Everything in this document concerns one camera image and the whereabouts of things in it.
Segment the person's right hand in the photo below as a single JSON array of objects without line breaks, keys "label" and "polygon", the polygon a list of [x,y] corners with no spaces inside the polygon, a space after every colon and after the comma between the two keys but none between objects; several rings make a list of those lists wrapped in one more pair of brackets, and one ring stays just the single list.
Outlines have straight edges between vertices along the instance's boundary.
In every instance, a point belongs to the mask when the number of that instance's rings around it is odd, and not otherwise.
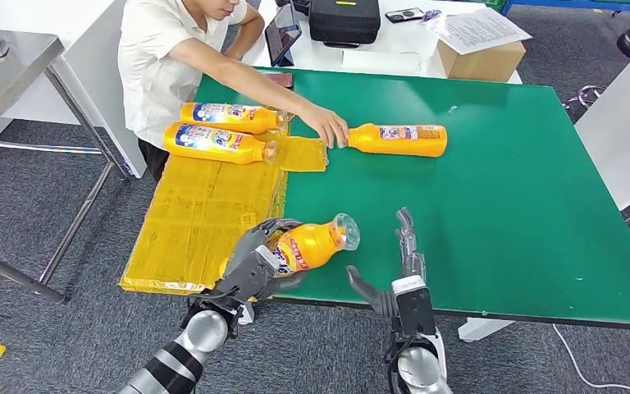
[{"label": "person's right hand", "polygon": [[349,127],[344,119],[333,111],[306,103],[296,114],[309,127],[317,132],[327,148],[342,149],[348,145]]}]

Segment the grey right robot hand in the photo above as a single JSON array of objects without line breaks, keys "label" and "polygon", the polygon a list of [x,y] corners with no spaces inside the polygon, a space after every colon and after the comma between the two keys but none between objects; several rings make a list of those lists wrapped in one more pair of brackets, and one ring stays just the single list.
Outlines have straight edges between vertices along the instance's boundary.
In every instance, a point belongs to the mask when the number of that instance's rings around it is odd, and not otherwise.
[{"label": "grey right robot hand", "polygon": [[403,207],[395,216],[400,225],[395,234],[399,240],[401,271],[399,278],[391,283],[391,289],[378,290],[362,279],[355,266],[346,267],[350,286],[374,311],[386,317],[399,316],[398,296],[426,287],[425,258],[417,250],[412,215]]}]

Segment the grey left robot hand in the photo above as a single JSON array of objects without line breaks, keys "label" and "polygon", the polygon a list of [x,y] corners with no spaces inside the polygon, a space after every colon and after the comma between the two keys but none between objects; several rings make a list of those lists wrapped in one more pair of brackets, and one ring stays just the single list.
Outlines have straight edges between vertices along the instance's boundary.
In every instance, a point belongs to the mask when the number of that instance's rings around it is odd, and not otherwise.
[{"label": "grey left robot hand", "polygon": [[262,300],[298,287],[305,273],[279,277],[280,262],[267,248],[267,241],[278,231],[285,232],[300,225],[291,218],[270,218],[247,230],[238,239],[226,271],[214,289],[245,302],[252,297]]}]

